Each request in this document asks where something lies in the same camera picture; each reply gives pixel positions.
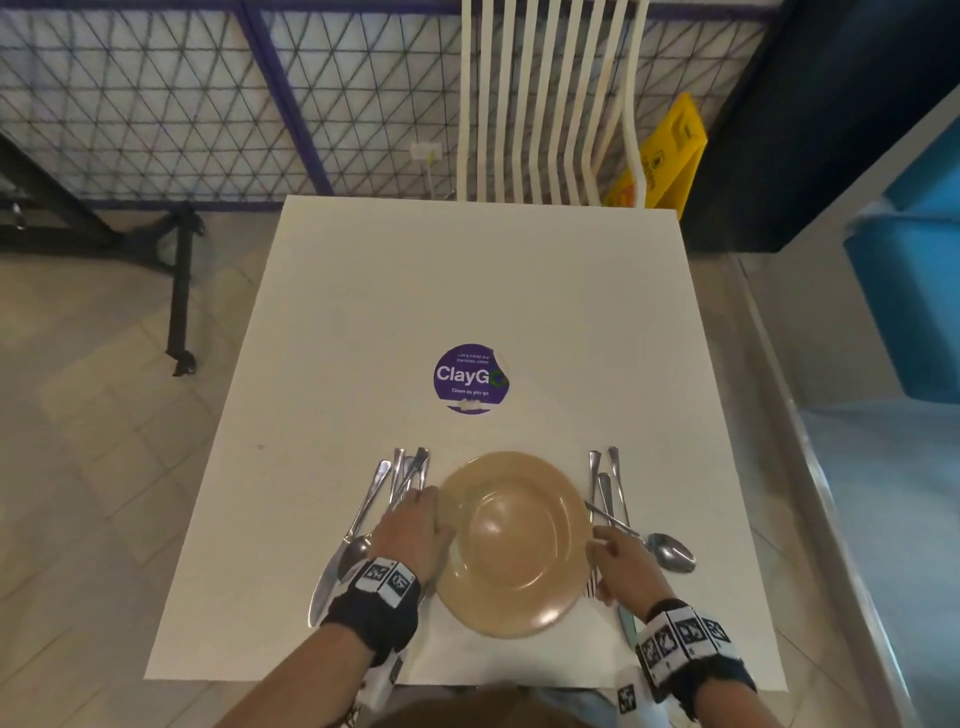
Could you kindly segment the person's left hand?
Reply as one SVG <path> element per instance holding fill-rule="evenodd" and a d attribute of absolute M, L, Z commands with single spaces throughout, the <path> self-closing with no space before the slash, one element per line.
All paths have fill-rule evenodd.
<path fill-rule="evenodd" d="M 441 573 L 447 561 L 447 551 L 421 551 L 407 536 L 407 493 L 393 510 L 381 517 L 370 535 L 367 559 L 378 558 L 395 561 L 406 566 L 421 583 L 432 583 Z"/>

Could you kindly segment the beige round plate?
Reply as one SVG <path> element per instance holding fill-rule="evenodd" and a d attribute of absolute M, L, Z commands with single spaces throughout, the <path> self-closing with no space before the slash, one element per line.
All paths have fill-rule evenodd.
<path fill-rule="evenodd" d="M 581 492 L 546 460 L 496 451 L 466 462 L 439 486 L 438 516 L 455 536 L 437 595 L 465 628 L 527 638 L 582 597 L 593 526 Z"/>

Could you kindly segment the person's right forearm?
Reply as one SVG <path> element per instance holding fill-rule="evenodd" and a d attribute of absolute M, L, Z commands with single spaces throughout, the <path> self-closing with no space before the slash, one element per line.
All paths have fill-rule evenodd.
<path fill-rule="evenodd" d="M 702 728 L 785 728 L 749 685 L 736 681 L 707 680 L 693 706 Z"/>

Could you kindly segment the person's left forearm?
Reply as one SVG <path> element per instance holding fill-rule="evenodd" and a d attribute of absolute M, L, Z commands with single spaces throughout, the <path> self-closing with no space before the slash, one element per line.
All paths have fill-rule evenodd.
<path fill-rule="evenodd" d="M 352 707 L 375 652 L 350 628 L 325 624 L 222 721 L 231 728 L 326 728 Z"/>

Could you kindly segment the white bench frame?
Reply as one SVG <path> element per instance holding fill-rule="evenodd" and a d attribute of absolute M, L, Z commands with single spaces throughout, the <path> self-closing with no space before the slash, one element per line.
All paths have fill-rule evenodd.
<path fill-rule="evenodd" d="M 780 251 L 730 257 L 805 541 L 881 728 L 960 728 L 960 405 L 905 395 L 844 243 L 960 83 Z"/>

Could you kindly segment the person's right hand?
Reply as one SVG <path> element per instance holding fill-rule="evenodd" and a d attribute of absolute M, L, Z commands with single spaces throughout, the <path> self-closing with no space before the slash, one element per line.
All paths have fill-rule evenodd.
<path fill-rule="evenodd" d="M 599 575 L 595 597 L 607 606 L 616 603 L 644 622 L 653 607 L 676 598 L 653 555 L 618 528 L 595 525 L 585 553 Z"/>

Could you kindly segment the yellow floor sign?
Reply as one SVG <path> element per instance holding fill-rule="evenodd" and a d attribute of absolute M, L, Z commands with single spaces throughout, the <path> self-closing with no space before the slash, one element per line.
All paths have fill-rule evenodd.
<path fill-rule="evenodd" d="M 696 103 L 682 92 L 639 147 L 645 209 L 670 210 L 682 218 L 708 139 Z"/>

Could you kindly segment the black metal stand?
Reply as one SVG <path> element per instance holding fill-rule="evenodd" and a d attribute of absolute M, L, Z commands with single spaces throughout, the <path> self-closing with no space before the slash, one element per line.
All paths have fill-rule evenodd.
<path fill-rule="evenodd" d="M 179 202 L 149 224 L 116 230 L 2 131 L 0 177 L 25 191 L 62 224 L 30 226 L 19 201 L 11 200 L 13 220 L 0 223 L 0 253 L 121 261 L 169 276 L 172 292 L 165 354 L 174 360 L 175 378 L 195 375 L 198 361 L 186 346 L 193 242 L 206 234 L 196 208 L 188 201 Z"/>

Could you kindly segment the purple round sticker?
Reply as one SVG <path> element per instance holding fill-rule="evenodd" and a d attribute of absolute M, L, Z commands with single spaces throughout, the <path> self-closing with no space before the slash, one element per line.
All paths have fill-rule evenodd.
<path fill-rule="evenodd" d="M 434 367 L 436 396 L 457 414 L 478 416 L 491 412 L 505 401 L 510 385 L 494 350 L 480 344 L 454 346 L 438 358 Z"/>

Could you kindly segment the black marker wristband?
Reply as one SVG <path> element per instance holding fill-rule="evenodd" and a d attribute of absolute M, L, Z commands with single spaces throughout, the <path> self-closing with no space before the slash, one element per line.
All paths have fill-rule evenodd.
<path fill-rule="evenodd" d="M 377 557 L 354 567 L 334 588 L 320 625 L 341 625 L 372 653 L 379 668 L 405 650 L 419 626 L 425 587 L 400 561 Z"/>
<path fill-rule="evenodd" d="M 674 698 L 692 722 L 699 719 L 695 699 L 710 681 L 757 686 L 726 629 L 670 597 L 654 603 L 638 633 L 634 650 L 654 701 Z"/>

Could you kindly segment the silver spoon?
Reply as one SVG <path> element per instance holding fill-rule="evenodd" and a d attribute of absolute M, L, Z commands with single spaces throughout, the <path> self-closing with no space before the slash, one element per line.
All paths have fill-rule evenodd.
<path fill-rule="evenodd" d="M 407 473 L 408 459 L 409 458 L 406 455 L 405 448 L 397 447 L 393 451 L 390 467 L 391 480 L 389 501 L 385 513 L 394 510 L 398 500 L 402 497 L 403 483 Z M 347 544 L 338 564 L 338 579 L 343 579 L 356 564 L 367 559 L 368 551 L 371 545 L 371 535 L 353 535 L 349 537 L 348 540 L 349 543 Z"/>
<path fill-rule="evenodd" d="M 696 570 L 697 559 L 680 540 L 661 532 L 644 536 L 587 500 L 582 503 L 591 515 L 599 516 L 607 521 L 611 527 L 639 540 L 643 547 L 654 556 L 654 560 L 662 570 L 679 575 L 688 575 Z"/>

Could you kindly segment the white slatted chair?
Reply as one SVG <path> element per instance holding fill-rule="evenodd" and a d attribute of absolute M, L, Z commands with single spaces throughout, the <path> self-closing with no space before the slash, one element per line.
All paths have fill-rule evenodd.
<path fill-rule="evenodd" d="M 602 205 L 620 139 L 645 207 L 638 75 L 651 0 L 461 0 L 454 200 Z"/>

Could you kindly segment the blue seat cushion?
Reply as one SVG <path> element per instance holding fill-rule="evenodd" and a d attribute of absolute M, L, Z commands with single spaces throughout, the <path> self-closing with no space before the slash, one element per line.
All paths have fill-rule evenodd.
<path fill-rule="evenodd" d="M 960 406 L 960 136 L 887 187 L 844 248 L 906 397 Z"/>

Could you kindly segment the silver table knife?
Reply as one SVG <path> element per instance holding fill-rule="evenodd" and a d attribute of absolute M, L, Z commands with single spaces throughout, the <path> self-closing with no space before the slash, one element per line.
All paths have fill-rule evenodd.
<path fill-rule="evenodd" d="M 621 522 L 626 526 L 630 527 L 630 518 L 627 510 L 625 493 L 623 490 L 622 478 L 621 478 L 621 467 L 620 467 L 620 456 L 619 449 L 614 445 L 610 445 L 606 449 L 606 455 L 609 463 L 610 472 L 612 474 L 613 483 L 615 486 L 616 492 L 616 503 L 614 510 L 621 517 Z M 618 620 L 620 623 L 621 631 L 627 642 L 628 647 L 631 651 L 636 651 L 639 646 L 639 632 L 636 624 L 635 617 L 624 607 L 622 604 L 618 604 L 616 607 L 616 612 Z"/>
<path fill-rule="evenodd" d="M 341 559 L 348 550 L 348 547 L 356 540 L 357 530 L 363 523 L 370 506 L 378 495 L 387 476 L 390 474 L 392 467 L 392 462 L 389 460 L 384 459 L 379 462 L 350 526 L 347 528 L 340 544 L 320 574 L 308 608 L 307 625 L 309 628 L 314 628 L 318 625 L 323 608 L 330 598 L 333 587 L 338 582 Z"/>

